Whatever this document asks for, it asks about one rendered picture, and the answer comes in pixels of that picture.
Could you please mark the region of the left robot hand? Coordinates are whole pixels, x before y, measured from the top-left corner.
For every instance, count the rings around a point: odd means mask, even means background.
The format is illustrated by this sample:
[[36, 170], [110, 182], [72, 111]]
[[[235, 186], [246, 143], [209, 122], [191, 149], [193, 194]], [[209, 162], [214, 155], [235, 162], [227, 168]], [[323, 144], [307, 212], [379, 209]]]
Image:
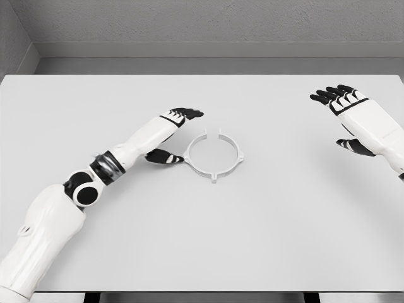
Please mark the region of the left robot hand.
[[133, 144], [140, 155], [151, 163], [176, 164], [184, 161], [182, 156], [159, 149], [186, 122], [204, 116], [200, 110], [178, 107], [153, 118], [134, 134]]

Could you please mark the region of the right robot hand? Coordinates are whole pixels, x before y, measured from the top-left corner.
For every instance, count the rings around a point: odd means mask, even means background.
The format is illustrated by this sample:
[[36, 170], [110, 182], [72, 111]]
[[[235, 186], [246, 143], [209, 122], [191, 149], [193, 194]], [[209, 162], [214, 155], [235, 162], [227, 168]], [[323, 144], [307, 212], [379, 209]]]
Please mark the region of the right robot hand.
[[383, 150], [382, 137], [400, 126], [375, 100], [347, 85], [328, 86], [310, 95], [340, 120], [353, 136], [336, 144], [359, 155], [374, 157]]

